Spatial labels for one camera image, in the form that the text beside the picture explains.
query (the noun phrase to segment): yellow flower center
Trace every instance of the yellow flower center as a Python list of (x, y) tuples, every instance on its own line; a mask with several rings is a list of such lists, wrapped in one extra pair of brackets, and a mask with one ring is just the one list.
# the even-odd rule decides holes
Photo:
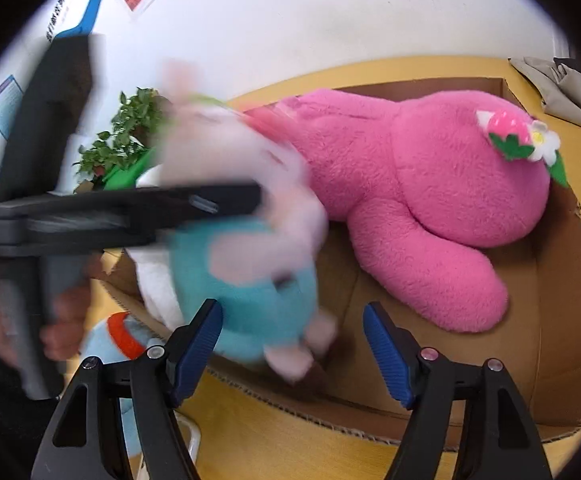
[(532, 137), (532, 141), (535, 144), (543, 144), (545, 141), (544, 136), (541, 132), (532, 132), (530, 136)]

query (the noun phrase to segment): wooden table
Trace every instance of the wooden table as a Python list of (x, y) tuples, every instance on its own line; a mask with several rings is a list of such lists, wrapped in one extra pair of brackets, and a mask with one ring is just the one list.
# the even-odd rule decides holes
[[(427, 77), (503, 77), (529, 113), (561, 136), (568, 178), (581, 202), (581, 128), (541, 111), (541, 99), (505, 59), (410, 57), (377, 60), (324, 70), (252, 92), (234, 104), (266, 104), (315, 88), (353, 86)], [(107, 255), (110, 264), (114, 256)], [(99, 283), (94, 286), (90, 323), (118, 310)], [(186, 413), (202, 430), (198, 456), (205, 480), (370, 480), (382, 479), (395, 447), (338, 433), (259, 402), (206, 374)], [(576, 449), (581, 431), (545, 446), (558, 470)], [(449, 479), (456, 454), (444, 453), (438, 479)]]

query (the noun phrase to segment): pink plush toy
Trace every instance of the pink plush toy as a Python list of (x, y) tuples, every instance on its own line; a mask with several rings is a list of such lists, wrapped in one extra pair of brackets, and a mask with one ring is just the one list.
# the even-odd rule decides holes
[(478, 91), (390, 102), (318, 90), (248, 114), (274, 122), (275, 110), (294, 119), (286, 135), (314, 191), (388, 292), (447, 330), (503, 317), (506, 286), (477, 248), (527, 235), (551, 175), (566, 185), (557, 134)]

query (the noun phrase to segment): blue rubber tip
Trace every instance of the blue rubber tip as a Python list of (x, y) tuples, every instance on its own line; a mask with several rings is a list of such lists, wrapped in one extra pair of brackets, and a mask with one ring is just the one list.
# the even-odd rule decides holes
[(363, 325), (390, 396), (401, 402), (405, 409), (412, 410), (416, 397), (411, 389), (410, 370), (371, 304), (364, 308)]
[(186, 353), (177, 364), (173, 384), (174, 405), (178, 406), (184, 399), (188, 399), (195, 393), (197, 384), (202, 378), (202, 373), (208, 359), (221, 333), (224, 322), (224, 314), (221, 304), (214, 301), (202, 324), (190, 341)]

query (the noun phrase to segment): blue poster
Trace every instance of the blue poster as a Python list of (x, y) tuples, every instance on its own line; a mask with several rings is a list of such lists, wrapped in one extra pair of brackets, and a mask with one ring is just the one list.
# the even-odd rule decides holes
[(22, 101), (22, 88), (10, 75), (0, 85), (0, 133), (8, 140), (10, 125)]

